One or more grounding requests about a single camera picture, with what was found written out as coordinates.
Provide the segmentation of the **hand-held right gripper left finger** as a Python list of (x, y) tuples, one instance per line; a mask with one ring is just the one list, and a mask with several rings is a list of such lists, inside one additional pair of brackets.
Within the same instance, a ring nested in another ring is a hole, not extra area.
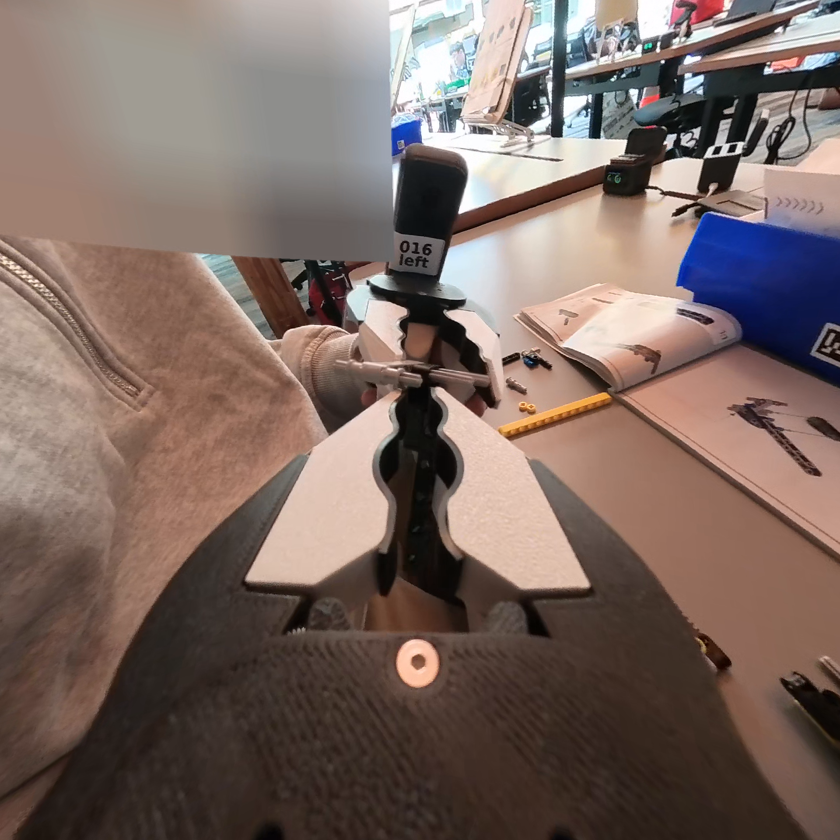
[(396, 510), (380, 457), (394, 435), (385, 395), (310, 453), (245, 576), (257, 590), (369, 599)]

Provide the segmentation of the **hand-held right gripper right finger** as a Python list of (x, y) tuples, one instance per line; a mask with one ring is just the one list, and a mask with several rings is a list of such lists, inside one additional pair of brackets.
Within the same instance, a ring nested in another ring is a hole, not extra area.
[(450, 394), (438, 437), (455, 478), (436, 504), (441, 538), (459, 562), (460, 601), (584, 595), (591, 584), (526, 456)]

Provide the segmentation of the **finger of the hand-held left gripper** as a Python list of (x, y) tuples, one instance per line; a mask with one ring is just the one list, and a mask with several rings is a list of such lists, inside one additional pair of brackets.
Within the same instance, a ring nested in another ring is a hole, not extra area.
[[(358, 361), (424, 362), (424, 325), (411, 320), (404, 306), (371, 298), (359, 323)], [(394, 391), (407, 389), (365, 384)]]
[(485, 404), (502, 398), (501, 344), (496, 331), (476, 311), (434, 310), (434, 387), (458, 402), (479, 397)]

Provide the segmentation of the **grey lego axle piece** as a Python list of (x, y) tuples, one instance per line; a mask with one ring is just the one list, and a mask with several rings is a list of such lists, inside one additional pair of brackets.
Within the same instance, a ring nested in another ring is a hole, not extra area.
[(416, 361), (379, 363), (357, 360), (336, 360), (334, 368), (346, 372), (355, 380), (371, 385), (389, 385), (402, 389), (433, 385), (471, 385), (488, 389), (492, 379), (488, 374), (447, 369), (438, 364)]

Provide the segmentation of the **person's left forearm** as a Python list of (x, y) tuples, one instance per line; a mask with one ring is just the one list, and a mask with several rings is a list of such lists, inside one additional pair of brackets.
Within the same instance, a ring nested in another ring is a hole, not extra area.
[(328, 433), (363, 411), (363, 385), (336, 366), (357, 360), (357, 334), (311, 325), (288, 330), (270, 346), (303, 386)]

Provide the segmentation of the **yellow lego beam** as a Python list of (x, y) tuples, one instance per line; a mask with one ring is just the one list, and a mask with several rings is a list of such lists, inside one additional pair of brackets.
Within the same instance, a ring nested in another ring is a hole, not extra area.
[(601, 407), (610, 405), (613, 397), (607, 392), (598, 393), (574, 402), (539, 413), (528, 413), (526, 416), (515, 422), (506, 423), (497, 428), (499, 434), (504, 438), (515, 438), (543, 427), (559, 424), (567, 419), (594, 411)]

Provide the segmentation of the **grey black lego rack piece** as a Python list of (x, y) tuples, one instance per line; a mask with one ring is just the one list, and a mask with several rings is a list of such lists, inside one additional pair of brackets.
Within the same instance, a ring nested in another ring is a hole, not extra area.
[(707, 634), (695, 629), (694, 638), (701, 653), (717, 672), (730, 669), (732, 661), (722, 648)]

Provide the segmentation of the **lego set cardboard box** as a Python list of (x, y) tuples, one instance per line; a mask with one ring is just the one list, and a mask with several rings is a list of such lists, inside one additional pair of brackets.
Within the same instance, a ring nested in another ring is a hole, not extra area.
[(764, 170), (766, 221), (777, 227), (839, 237), (839, 139), (823, 141), (797, 166)]

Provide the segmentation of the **red and black object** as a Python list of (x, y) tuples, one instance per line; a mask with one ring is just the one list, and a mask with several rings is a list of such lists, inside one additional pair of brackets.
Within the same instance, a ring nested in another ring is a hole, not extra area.
[(342, 261), (304, 261), (308, 279), (308, 314), (322, 325), (342, 327), (345, 302), (352, 290), (350, 272)]

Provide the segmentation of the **long wooden table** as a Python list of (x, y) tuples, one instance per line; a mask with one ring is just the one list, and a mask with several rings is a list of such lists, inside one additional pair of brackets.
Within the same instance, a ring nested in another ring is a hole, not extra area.
[(625, 151), (624, 140), (551, 138), (503, 147), (486, 134), (414, 143), (412, 149), (461, 155), (469, 171), (456, 234), (498, 221), (602, 183), (605, 167)]

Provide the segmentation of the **cardboard sheet with stand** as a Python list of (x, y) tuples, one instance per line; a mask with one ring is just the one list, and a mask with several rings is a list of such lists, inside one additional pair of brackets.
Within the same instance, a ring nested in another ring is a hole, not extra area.
[(526, 1), (489, 1), (460, 119), (469, 132), (506, 138), (503, 148), (533, 142), (530, 128), (506, 118), (532, 22)]

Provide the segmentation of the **open instruction booklet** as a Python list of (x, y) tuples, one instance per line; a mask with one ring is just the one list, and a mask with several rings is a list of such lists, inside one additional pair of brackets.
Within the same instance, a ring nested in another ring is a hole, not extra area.
[(741, 324), (723, 310), (606, 283), (523, 308), (515, 319), (615, 392), (742, 339)]

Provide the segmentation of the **black charger case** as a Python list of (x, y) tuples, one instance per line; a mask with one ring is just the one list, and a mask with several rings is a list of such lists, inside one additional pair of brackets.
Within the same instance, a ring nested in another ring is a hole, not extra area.
[(633, 129), (626, 138), (625, 150), (605, 167), (602, 189), (607, 195), (636, 196), (649, 185), (653, 166), (665, 154), (667, 131), (650, 126)]

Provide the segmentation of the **large instruction manual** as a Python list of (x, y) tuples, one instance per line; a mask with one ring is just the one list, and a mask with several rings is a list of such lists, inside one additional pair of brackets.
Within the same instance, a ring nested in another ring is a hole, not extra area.
[(838, 557), (837, 385), (736, 344), (617, 398)]

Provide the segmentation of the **person in grey sweatshirt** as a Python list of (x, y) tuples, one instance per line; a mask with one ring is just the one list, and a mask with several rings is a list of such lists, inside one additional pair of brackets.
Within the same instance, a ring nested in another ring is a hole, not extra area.
[(326, 333), (197, 256), (2, 236), (1, 790), (12, 838), (194, 549), (324, 437)]

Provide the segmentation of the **black office chair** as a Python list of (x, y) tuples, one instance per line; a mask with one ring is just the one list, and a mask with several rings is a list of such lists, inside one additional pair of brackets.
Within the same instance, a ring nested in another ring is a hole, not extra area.
[(659, 98), (633, 114), (633, 130), (661, 128), (680, 139), (683, 134), (701, 127), (707, 100), (695, 93), (674, 94)]

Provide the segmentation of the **blue plastic bin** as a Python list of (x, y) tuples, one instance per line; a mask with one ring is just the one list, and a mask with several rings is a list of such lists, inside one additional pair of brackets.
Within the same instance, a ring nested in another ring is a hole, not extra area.
[(706, 213), (676, 285), (731, 314), (745, 342), (839, 385), (837, 238)]

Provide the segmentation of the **black charger dock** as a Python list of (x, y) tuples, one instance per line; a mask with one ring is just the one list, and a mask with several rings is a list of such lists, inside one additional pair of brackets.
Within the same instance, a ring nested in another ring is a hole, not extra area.
[(700, 196), (728, 191), (742, 158), (744, 142), (727, 142), (710, 146), (703, 155), (696, 186)]

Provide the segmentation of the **black flat pouch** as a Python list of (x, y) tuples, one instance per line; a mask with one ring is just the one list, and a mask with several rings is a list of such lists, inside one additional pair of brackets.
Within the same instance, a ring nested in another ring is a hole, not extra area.
[(762, 221), (767, 214), (767, 201), (761, 190), (745, 192), (730, 190), (704, 196), (695, 207), (695, 216), (714, 213), (726, 217)]

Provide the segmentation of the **standing desk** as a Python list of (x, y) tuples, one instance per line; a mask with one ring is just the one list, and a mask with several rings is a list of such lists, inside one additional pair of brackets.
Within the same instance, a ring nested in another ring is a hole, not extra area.
[(738, 23), (709, 25), (696, 29), (686, 38), (675, 41), (666, 49), (643, 53), (641, 49), (625, 52), (617, 58), (601, 58), (576, 66), (565, 73), (564, 96), (588, 97), (591, 111), (588, 137), (602, 137), (603, 99), (607, 92), (632, 91), (645, 87), (666, 88), (674, 81), (687, 56), (704, 57), (730, 48), (739, 48), (754, 40), (760, 45), (779, 28), (792, 30), (794, 39), (807, 35), (818, 37), (816, 53), (834, 50), (838, 41), (838, 12), (808, 18), (804, 23), (795, 19), (807, 16), (818, 2), (799, 2), (770, 13), (749, 17)]
[(759, 95), (838, 88), (838, 62), (809, 70), (764, 71), (776, 61), (837, 53), (838, 50), (838, 15), (833, 14), (790, 26), (784, 32), (757, 38), (746, 45), (724, 49), (681, 67), (681, 76), (689, 74), (704, 79), (702, 90), (707, 103), (694, 157), (703, 157), (717, 141), (726, 100), (735, 101), (727, 140), (743, 141), (747, 138)]

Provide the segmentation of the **wooden post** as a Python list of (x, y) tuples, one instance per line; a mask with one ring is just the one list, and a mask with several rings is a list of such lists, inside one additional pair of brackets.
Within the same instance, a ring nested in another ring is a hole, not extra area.
[(279, 259), (233, 256), (232, 260), (277, 339), (291, 329), (310, 325)]

